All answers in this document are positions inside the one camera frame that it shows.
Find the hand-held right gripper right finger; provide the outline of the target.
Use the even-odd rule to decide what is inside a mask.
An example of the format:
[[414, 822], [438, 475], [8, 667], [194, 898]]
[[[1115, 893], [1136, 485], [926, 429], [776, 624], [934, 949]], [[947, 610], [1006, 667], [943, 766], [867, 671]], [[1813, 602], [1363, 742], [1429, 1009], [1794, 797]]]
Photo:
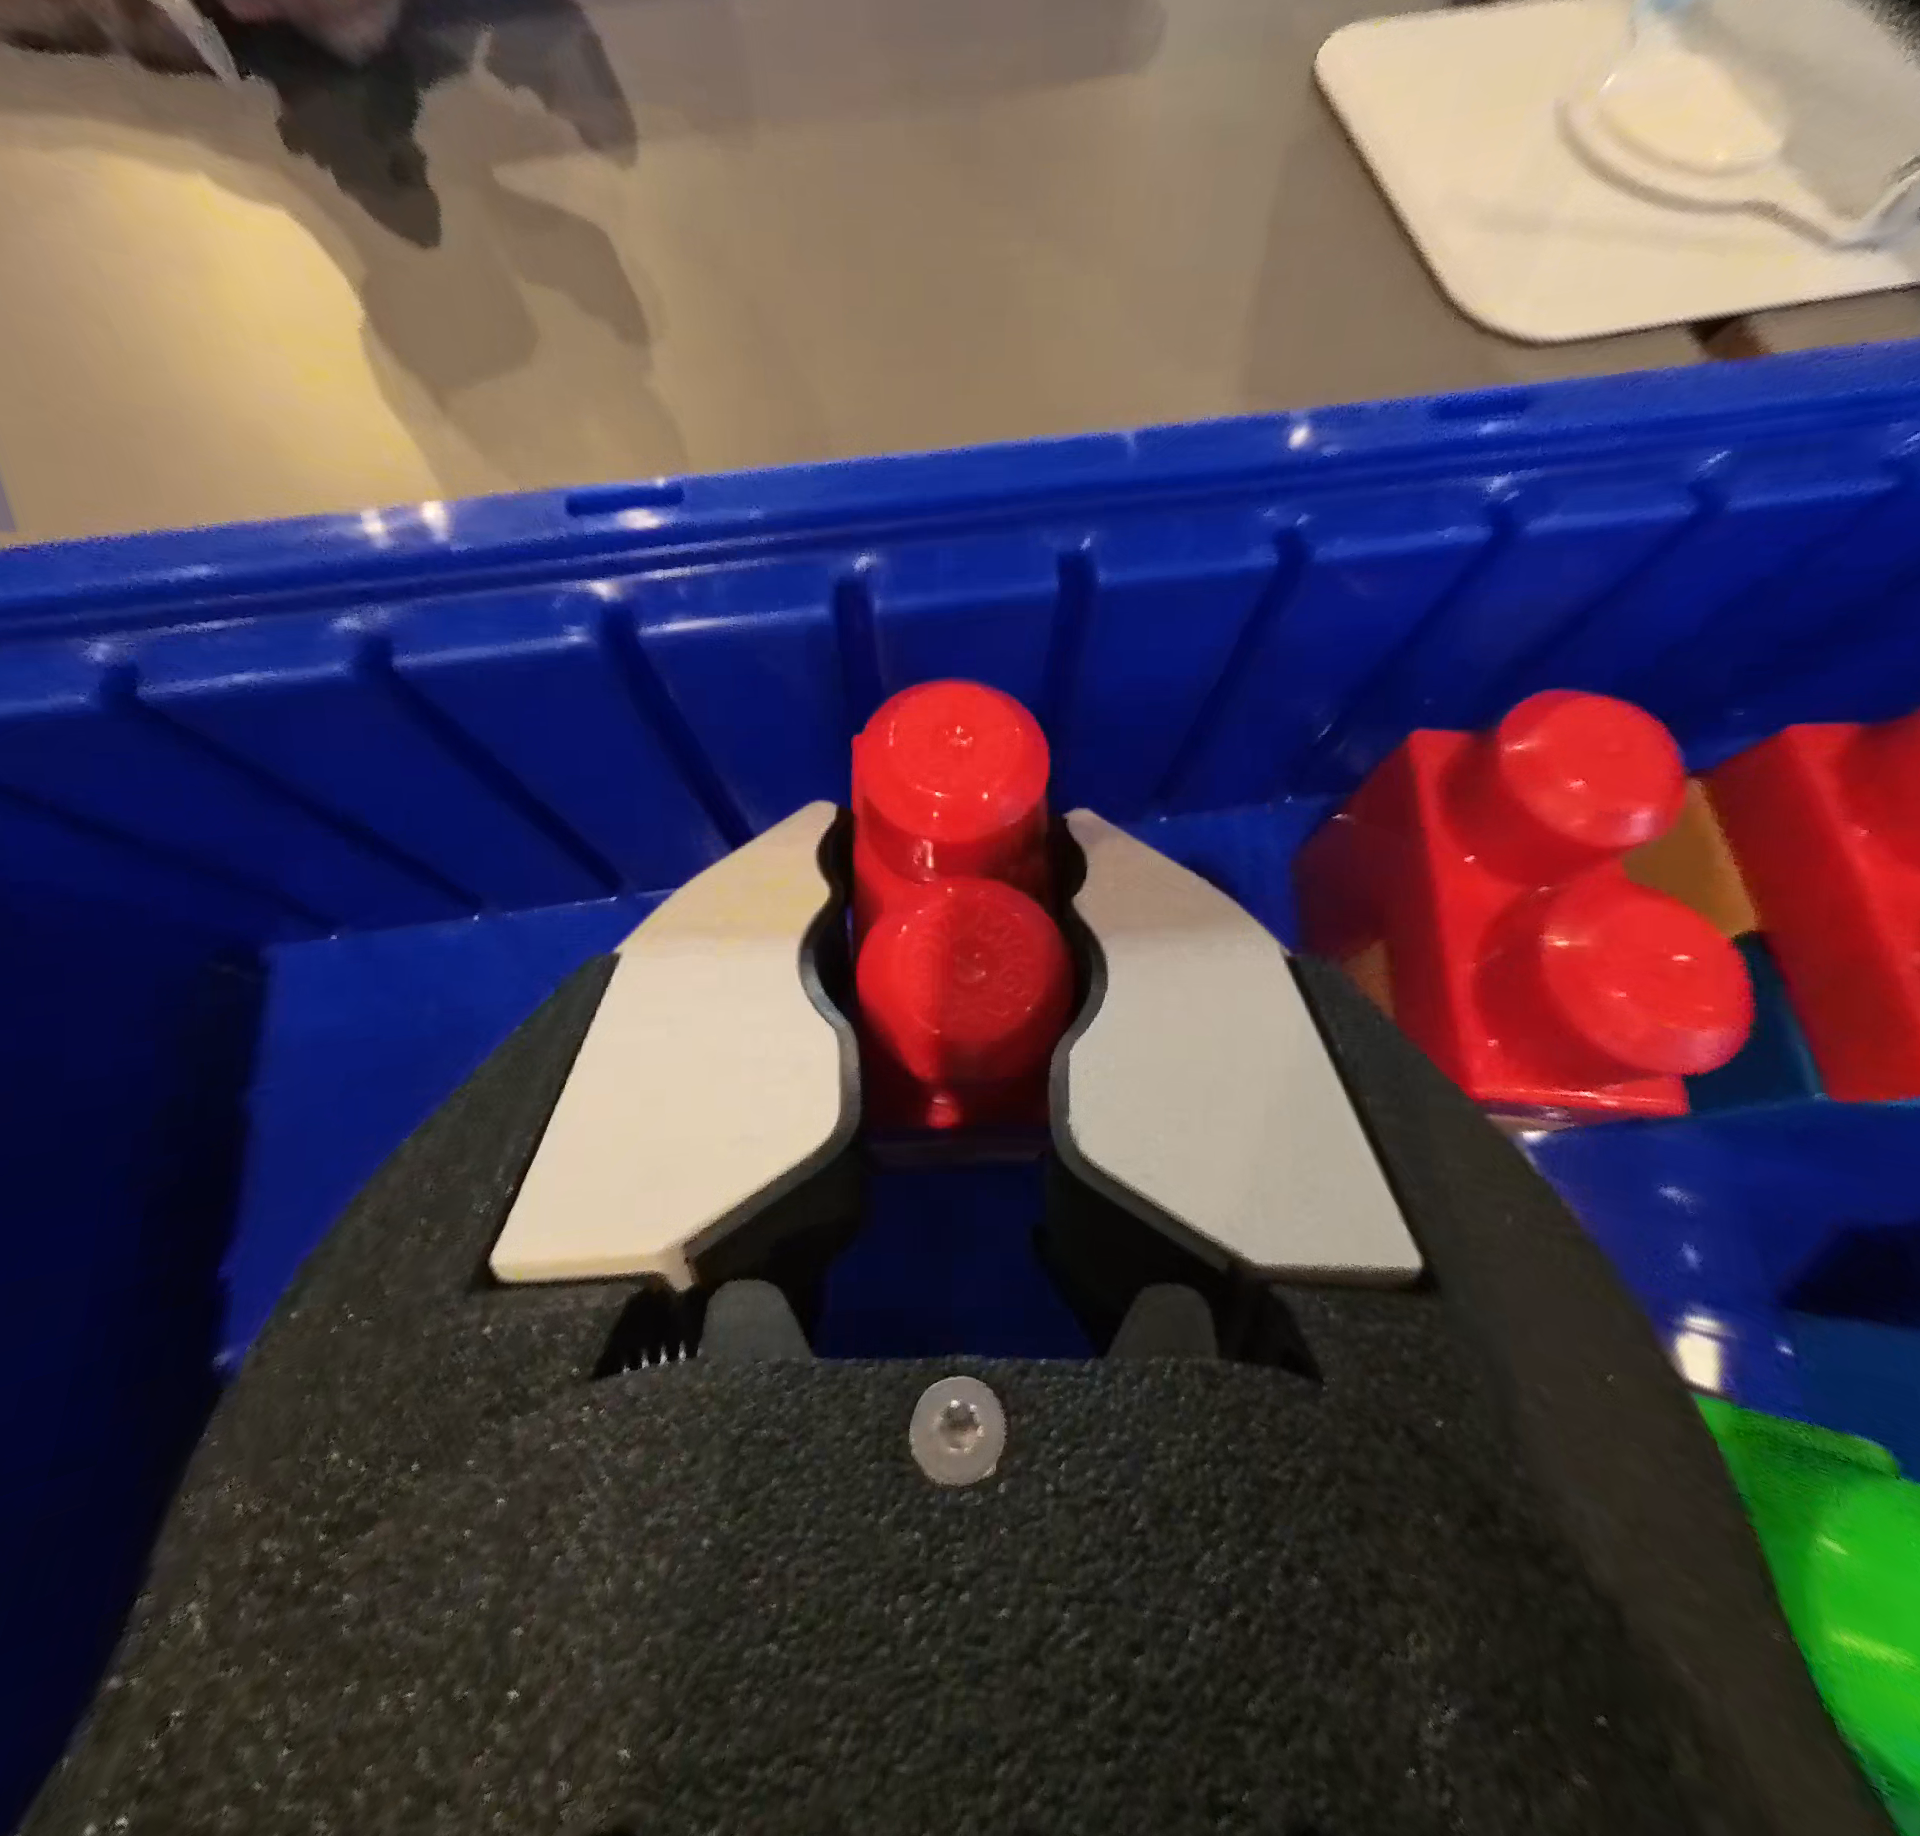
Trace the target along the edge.
[[1226, 1273], [1417, 1283], [1424, 1255], [1283, 941], [1095, 811], [1064, 827], [1086, 992], [1049, 1069], [1062, 1168]]

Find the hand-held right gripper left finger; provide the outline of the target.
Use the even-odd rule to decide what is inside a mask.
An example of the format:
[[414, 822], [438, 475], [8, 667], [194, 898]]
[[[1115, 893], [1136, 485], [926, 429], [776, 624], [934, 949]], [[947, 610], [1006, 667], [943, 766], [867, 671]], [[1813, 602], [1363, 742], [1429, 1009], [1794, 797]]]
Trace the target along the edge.
[[857, 1037], [823, 969], [845, 931], [843, 811], [817, 800], [616, 947], [491, 1275], [729, 1280], [855, 1144]]

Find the red mega block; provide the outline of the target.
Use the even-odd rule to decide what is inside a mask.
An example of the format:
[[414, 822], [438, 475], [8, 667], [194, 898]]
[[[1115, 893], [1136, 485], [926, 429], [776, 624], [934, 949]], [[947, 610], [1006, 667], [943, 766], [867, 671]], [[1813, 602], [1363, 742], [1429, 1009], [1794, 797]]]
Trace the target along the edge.
[[1709, 776], [1833, 1102], [1919, 1096], [1919, 717], [1797, 723]]
[[1055, 907], [1051, 753], [996, 687], [890, 696], [853, 744], [853, 987], [869, 1125], [1044, 1125], [1076, 1003]]
[[1593, 691], [1415, 730], [1295, 863], [1304, 947], [1377, 979], [1471, 1099], [1548, 1129], [1691, 1110], [1755, 1021], [1733, 936], [1629, 857], [1683, 821], [1671, 730]]

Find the blue plastic bin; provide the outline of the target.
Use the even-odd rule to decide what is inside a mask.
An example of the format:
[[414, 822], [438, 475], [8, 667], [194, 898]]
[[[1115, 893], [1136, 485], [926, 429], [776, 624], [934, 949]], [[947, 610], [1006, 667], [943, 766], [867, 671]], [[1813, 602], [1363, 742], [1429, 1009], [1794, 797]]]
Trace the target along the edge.
[[[1283, 941], [1424, 1255], [869, 1125], [853, 744], [1014, 696]], [[1415, 730], [1917, 715], [1917, 345], [4, 552], [4, 1830], [1898, 1831], [1614, 1259], [1304, 947]], [[855, 1144], [491, 1275], [616, 947], [810, 802]]]

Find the blue mega block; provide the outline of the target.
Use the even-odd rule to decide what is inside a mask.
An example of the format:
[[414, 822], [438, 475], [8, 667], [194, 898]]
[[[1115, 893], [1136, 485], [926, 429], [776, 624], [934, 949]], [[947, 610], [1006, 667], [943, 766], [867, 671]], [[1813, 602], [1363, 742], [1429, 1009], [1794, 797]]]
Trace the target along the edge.
[[1526, 1131], [1702, 1392], [1919, 1471], [1919, 1110], [1804, 1102]]
[[1689, 1083], [1694, 1114], [1819, 1102], [1816, 1058], [1800, 1031], [1784, 973], [1759, 931], [1733, 939], [1753, 992], [1753, 1020], [1741, 1052]]

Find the orange mega block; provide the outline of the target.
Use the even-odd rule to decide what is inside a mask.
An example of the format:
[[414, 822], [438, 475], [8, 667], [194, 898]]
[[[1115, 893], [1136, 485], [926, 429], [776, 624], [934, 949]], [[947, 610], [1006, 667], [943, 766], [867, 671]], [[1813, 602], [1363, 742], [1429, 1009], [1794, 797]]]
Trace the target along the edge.
[[1710, 802], [1709, 782], [1691, 778], [1671, 827], [1623, 857], [1627, 873], [1671, 895], [1728, 939], [1759, 931], [1759, 912]]

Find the green mega block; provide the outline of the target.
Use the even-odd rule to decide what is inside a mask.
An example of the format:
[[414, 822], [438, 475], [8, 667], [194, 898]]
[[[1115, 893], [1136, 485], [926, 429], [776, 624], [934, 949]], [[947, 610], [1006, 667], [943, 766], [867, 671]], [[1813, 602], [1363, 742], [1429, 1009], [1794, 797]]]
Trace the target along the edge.
[[1919, 1485], [1886, 1448], [1697, 1395], [1822, 1704], [1919, 1830]]

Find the white stand base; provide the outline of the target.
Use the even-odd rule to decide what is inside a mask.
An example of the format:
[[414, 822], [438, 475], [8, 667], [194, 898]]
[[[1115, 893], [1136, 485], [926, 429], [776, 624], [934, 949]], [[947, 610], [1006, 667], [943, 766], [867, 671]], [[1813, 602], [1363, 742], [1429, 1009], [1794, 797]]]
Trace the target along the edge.
[[1576, 138], [1633, 0], [1500, 0], [1348, 23], [1320, 91], [1453, 305], [1558, 345], [1917, 286], [1917, 240], [1841, 248], [1748, 192], [1653, 195]]

